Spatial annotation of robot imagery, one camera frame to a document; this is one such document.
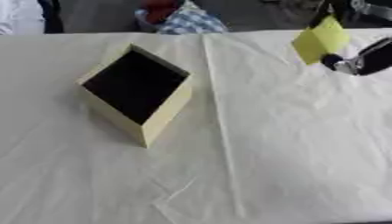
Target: blue cloth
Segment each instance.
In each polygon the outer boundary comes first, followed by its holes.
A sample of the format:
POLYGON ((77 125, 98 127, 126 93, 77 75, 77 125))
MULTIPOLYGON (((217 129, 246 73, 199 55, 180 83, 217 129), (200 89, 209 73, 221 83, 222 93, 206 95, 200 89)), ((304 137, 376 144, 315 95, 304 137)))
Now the blue cloth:
POLYGON ((173 12, 158 28, 161 34, 227 32, 228 28, 216 17, 208 15, 191 1, 173 12))

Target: person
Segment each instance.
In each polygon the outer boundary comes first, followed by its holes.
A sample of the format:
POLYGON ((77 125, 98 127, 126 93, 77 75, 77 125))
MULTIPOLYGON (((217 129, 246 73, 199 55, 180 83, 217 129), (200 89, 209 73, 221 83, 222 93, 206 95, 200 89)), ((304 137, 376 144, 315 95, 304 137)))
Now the person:
POLYGON ((58 0, 1 0, 0 34, 63 32, 58 0))

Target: cardboard box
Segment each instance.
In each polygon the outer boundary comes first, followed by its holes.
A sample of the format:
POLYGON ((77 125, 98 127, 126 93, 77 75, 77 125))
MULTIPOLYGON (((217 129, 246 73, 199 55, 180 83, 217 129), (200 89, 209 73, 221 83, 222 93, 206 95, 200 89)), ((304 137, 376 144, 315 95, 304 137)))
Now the cardboard box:
POLYGON ((192 96, 188 72, 132 45, 78 80, 99 114, 149 147, 192 96))

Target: floor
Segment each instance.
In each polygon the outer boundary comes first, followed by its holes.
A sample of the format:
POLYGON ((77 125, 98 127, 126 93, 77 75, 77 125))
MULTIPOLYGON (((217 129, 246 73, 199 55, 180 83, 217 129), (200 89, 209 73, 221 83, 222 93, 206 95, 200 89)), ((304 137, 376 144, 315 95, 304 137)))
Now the floor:
MULTIPOLYGON (((133 12, 141 0, 60 0, 66 32, 131 32, 133 12)), ((282 12, 261 0, 195 0, 203 9, 220 18, 231 31, 295 29, 282 12)))

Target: white paper sheet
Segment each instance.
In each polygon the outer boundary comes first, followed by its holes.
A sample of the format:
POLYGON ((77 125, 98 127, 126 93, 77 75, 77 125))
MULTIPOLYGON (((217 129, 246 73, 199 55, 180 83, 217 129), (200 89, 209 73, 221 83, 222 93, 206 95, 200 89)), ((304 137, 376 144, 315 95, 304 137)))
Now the white paper sheet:
MULTIPOLYGON (((392 31, 353 32, 344 55, 392 31)), ((390 71, 306 67, 296 34, 2 37, 0 223, 391 219, 390 71), (191 102, 148 150, 74 84, 129 43, 194 78, 191 102)))

